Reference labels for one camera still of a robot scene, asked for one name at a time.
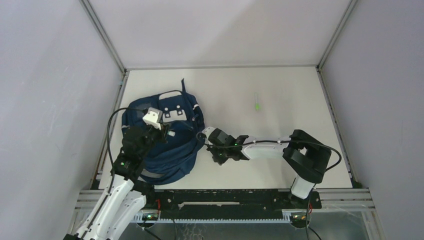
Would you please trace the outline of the white marker green cap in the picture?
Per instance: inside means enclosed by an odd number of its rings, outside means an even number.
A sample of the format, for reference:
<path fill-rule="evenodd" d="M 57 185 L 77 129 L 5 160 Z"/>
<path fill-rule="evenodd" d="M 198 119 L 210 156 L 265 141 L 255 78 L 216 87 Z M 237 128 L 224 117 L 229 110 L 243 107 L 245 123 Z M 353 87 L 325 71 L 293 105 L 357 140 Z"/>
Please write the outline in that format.
<path fill-rule="evenodd" d="M 259 104 L 259 98 L 258 93 L 254 93 L 254 100 L 255 100 L 255 110 L 258 112 L 260 110 L 260 104 Z"/>

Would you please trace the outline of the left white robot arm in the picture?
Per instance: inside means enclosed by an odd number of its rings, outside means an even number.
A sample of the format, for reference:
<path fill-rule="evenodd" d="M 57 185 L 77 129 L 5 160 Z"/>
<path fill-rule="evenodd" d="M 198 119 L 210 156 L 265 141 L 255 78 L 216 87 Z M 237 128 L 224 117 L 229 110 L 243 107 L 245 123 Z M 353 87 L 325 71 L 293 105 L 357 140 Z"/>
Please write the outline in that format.
<path fill-rule="evenodd" d="M 77 231 L 64 239 L 117 240 L 139 210 L 155 205 L 154 186 L 139 178 L 148 153 L 157 144 L 166 143 L 168 131 L 160 124 L 133 126 L 124 132 L 107 187 Z"/>

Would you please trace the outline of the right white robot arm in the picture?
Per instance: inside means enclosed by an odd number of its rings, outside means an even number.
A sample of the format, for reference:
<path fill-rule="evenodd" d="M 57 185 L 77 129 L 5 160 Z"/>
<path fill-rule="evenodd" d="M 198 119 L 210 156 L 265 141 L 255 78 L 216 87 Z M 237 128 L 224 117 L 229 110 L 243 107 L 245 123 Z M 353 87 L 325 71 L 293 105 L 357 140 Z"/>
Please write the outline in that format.
<path fill-rule="evenodd" d="M 196 138 L 219 165 L 229 159 L 286 161 L 296 173 L 289 194 L 289 203 L 295 208 L 302 208 L 308 203 L 313 188 L 323 181 L 334 151 L 300 129 L 295 129 L 288 137 L 260 139 L 249 135 L 234 137 L 219 128 L 208 127 L 197 133 Z"/>

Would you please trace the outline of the navy blue student backpack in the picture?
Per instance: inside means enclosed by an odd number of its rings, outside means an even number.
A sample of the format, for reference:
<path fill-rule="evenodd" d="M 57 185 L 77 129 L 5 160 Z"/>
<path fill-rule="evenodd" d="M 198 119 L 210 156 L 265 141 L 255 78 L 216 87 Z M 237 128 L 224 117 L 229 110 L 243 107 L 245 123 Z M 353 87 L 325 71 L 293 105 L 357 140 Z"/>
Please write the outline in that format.
<path fill-rule="evenodd" d="M 149 126 L 142 118 L 150 107 L 163 112 L 161 123 L 175 136 L 167 135 L 165 143 L 158 143 L 148 153 L 140 178 L 152 185 L 166 185 L 193 169 L 197 152 L 203 147 L 196 135 L 205 129 L 204 116 L 195 96 L 183 87 L 131 102 L 122 114 L 122 135 L 129 127 Z"/>

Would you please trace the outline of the teal white glue stick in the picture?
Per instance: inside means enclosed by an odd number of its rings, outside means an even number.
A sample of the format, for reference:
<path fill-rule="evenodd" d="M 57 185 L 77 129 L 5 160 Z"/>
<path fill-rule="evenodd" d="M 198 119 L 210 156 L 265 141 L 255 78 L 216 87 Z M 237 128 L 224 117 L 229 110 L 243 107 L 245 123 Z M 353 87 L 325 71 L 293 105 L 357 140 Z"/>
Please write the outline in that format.
<path fill-rule="evenodd" d="M 172 131 L 172 130 L 169 130 L 169 131 L 167 132 L 167 134 L 168 134 L 169 136 L 171 136 L 171 137 L 174 137 L 174 136 L 176 135 L 176 133 L 175 133 L 174 131 Z"/>

